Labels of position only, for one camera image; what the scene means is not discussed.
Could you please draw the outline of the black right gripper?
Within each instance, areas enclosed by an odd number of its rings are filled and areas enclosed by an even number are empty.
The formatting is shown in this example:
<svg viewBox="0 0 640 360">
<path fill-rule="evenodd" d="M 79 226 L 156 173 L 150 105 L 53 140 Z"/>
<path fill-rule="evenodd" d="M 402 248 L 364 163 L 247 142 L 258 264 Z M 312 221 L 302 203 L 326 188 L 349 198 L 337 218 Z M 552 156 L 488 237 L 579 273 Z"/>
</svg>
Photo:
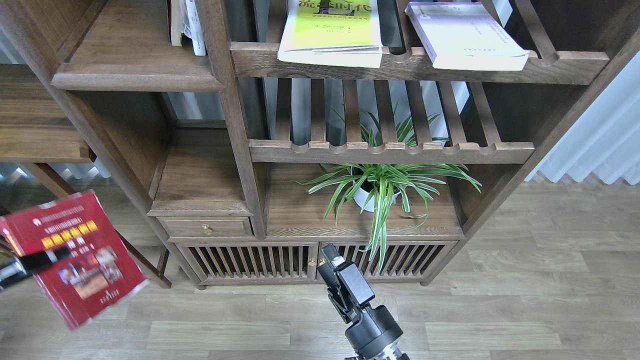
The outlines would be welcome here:
<svg viewBox="0 0 640 360">
<path fill-rule="evenodd" d="M 357 265 L 345 260 L 332 243 L 321 253 L 325 262 L 317 270 L 338 314 L 345 323 L 352 323 L 345 336 L 356 358 L 404 358 L 397 345 L 402 329 L 386 306 L 370 306 L 375 294 Z"/>
</svg>

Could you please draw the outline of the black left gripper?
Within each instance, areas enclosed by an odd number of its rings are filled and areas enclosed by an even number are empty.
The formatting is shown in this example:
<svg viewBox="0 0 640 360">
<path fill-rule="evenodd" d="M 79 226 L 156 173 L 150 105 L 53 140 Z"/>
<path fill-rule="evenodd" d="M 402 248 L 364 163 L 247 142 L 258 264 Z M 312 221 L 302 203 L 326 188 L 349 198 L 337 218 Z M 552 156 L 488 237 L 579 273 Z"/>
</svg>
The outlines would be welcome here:
<svg viewBox="0 0 640 360">
<path fill-rule="evenodd" d="M 38 272 L 71 255 L 67 247 L 48 249 L 9 260 L 0 267 L 0 290 L 5 291 L 26 279 L 26 272 Z"/>
</svg>

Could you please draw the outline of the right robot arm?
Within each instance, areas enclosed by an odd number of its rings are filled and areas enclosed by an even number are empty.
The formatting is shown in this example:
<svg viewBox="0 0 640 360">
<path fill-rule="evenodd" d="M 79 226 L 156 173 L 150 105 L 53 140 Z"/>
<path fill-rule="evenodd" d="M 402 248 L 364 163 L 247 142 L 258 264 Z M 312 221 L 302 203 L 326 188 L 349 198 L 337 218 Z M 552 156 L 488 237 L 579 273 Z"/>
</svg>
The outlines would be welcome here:
<svg viewBox="0 0 640 360">
<path fill-rule="evenodd" d="M 384 305 L 372 307 L 375 294 L 354 262 L 345 260 L 330 243 L 321 249 L 325 258 L 317 267 L 327 285 L 327 296 L 350 326 L 345 336 L 355 360 L 407 360 L 398 340 L 402 329 Z"/>
</svg>

